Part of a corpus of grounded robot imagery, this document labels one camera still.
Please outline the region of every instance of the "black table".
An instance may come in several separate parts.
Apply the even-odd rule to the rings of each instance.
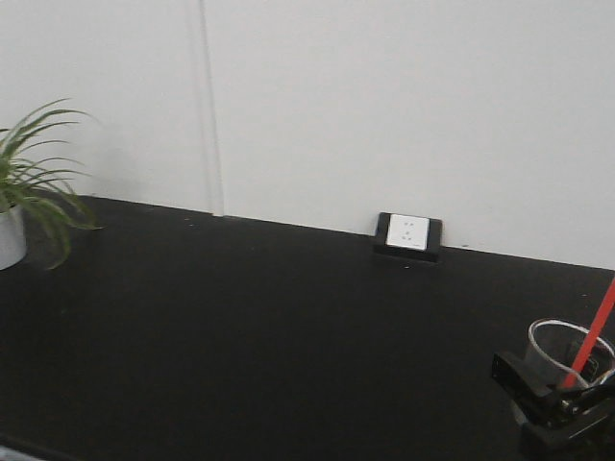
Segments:
[[[493,352],[588,324],[612,277],[89,202],[63,266],[34,238],[0,273],[0,431],[88,461],[520,460]]]

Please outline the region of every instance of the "black clamp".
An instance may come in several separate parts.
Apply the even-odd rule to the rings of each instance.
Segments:
[[[615,385],[557,389],[510,352],[494,355],[491,377],[527,419],[520,439],[527,459],[615,459]]]

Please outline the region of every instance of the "red stick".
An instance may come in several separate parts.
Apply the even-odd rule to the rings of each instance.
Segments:
[[[577,373],[580,374],[583,370],[591,351],[594,349],[594,346],[596,346],[596,341],[598,340],[604,324],[611,313],[613,304],[615,304],[615,279],[611,281],[610,286],[606,290],[603,303],[600,304],[600,308],[598,309],[598,312],[596,312],[596,317],[594,317],[592,326],[589,328],[589,332],[587,333],[587,336],[585,336],[585,340],[578,350],[577,357],[573,362],[573,366],[571,368]],[[566,379],[564,379],[563,387],[572,387],[576,381],[577,377],[570,373],[566,376]]]

